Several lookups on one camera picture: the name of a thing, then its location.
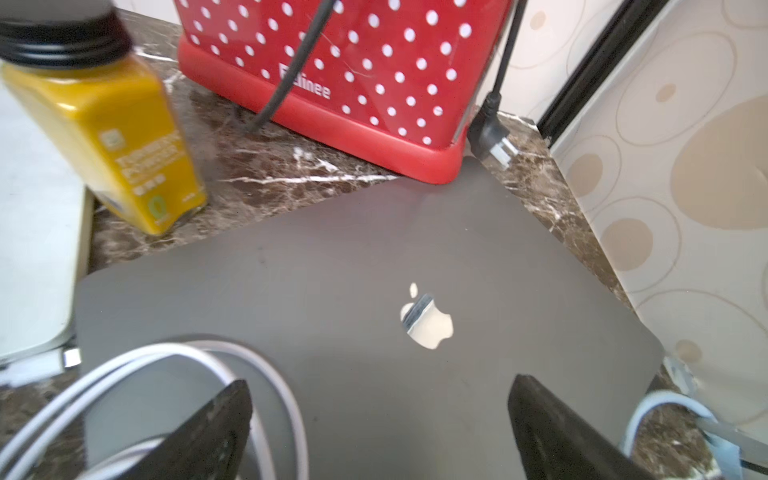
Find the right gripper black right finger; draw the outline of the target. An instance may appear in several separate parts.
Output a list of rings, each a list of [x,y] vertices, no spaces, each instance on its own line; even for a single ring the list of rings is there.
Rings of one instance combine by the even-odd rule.
[[[649,479],[531,375],[515,377],[507,409],[528,479]]]

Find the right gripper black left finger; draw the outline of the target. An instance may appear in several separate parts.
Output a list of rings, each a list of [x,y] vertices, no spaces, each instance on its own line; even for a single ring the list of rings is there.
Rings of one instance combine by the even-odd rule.
[[[221,390],[122,479],[234,479],[248,442],[253,406],[247,383]]]

